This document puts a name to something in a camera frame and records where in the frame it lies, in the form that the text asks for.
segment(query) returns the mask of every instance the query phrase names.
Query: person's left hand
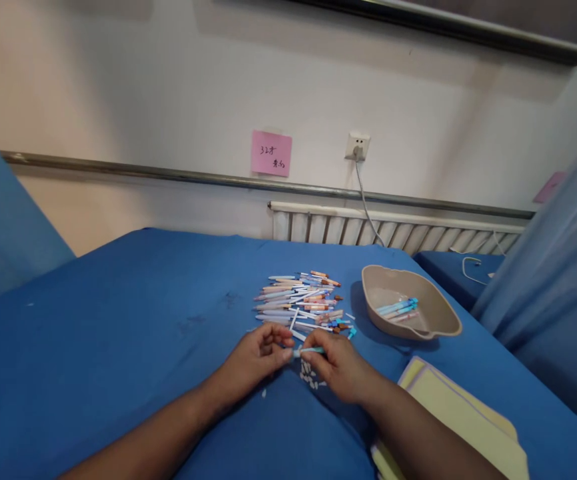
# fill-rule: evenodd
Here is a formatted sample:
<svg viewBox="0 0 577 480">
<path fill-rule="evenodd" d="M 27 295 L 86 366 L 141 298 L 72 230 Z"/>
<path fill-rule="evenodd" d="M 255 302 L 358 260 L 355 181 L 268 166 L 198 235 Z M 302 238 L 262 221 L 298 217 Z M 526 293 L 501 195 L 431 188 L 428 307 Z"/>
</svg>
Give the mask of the person's left hand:
<svg viewBox="0 0 577 480">
<path fill-rule="evenodd" d="M 230 407 L 262 379 L 289 363 L 294 345 L 289 329 L 265 323 L 242 337 L 224 364 L 206 380 L 205 387 L 219 395 L 222 407 Z"/>
</svg>

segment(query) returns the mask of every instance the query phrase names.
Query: hand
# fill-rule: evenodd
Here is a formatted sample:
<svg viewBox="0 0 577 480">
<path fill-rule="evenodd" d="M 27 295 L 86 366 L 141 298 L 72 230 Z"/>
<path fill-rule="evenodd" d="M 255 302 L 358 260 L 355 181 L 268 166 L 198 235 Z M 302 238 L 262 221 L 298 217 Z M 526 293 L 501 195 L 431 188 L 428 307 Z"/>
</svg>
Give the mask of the hand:
<svg viewBox="0 0 577 480">
<path fill-rule="evenodd" d="M 304 352 L 302 358 L 315 368 L 335 395 L 346 403 L 363 403 L 381 375 L 355 351 L 351 342 L 342 335 L 315 329 L 304 342 L 304 348 L 312 347 L 322 347 L 328 360 L 316 352 Z"/>
<path fill-rule="evenodd" d="M 203 384 L 214 392 L 221 408 L 244 398 L 255 386 L 292 359 L 295 342 L 286 327 L 265 323 L 247 333 L 229 358 Z"/>
</svg>

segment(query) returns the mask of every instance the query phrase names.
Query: forearm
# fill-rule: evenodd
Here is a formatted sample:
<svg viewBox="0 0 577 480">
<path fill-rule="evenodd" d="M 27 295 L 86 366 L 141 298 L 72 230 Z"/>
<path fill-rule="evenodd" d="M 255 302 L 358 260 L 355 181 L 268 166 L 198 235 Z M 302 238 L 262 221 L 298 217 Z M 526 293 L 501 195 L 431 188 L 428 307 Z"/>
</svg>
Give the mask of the forearm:
<svg viewBox="0 0 577 480">
<path fill-rule="evenodd" d="M 207 379 L 88 458 L 64 479 L 168 479 L 228 408 Z"/>
<path fill-rule="evenodd" d="M 505 478 L 408 392 L 381 375 L 371 379 L 361 405 L 408 480 Z"/>
</svg>

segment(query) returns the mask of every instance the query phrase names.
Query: electrical outlet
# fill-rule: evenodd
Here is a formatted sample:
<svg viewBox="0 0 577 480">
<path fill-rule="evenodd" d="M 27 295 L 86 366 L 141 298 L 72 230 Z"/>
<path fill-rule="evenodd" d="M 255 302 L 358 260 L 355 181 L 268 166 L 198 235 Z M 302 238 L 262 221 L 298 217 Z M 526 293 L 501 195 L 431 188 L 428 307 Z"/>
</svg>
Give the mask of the electrical outlet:
<svg viewBox="0 0 577 480">
<path fill-rule="evenodd" d="M 346 153 L 344 154 L 344 158 L 347 160 L 366 160 L 369 143 L 370 135 L 367 133 L 359 133 L 358 131 L 350 132 L 348 134 L 348 140 L 346 141 Z"/>
</svg>

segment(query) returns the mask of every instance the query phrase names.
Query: blue bed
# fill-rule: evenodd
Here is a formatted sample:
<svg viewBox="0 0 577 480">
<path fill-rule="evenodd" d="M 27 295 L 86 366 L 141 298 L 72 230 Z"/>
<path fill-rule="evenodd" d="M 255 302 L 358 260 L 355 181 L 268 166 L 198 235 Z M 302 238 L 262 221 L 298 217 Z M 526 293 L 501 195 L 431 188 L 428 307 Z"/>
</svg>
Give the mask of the blue bed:
<svg viewBox="0 0 577 480">
<path fill-rule="evenodd" d="M 356 348 L 397 380 L 419 355 L 515 424 L 533 479 L 577 478 L 577 416 L 449 298 L 459 337 L 415 343 L 366 317 L 360 272 L 424 271 L 405 253 L 145 229 L 0 297 L 0 478 L 50 478 L 209 375 L 257 326 L 269 275 L 342 283 Z M 178 476 L 372 479 L 374 425 L 291 369 L 238 406 Z"/>
<path fill-rule="evenodd" d="M 481 264 L 467 261 L 466 274 L 482 283 L 490 282 L 489 273 L 495 273 L 504 261 L 503 255 L 463 255 L 455 252 L 422 251 L 413 259 L 428 273 L 457 303 L 470 311 L 480 297 L 485 285 L 464 276 L 462 260 L 464 257 L 477 258 Z"/>
</svg>

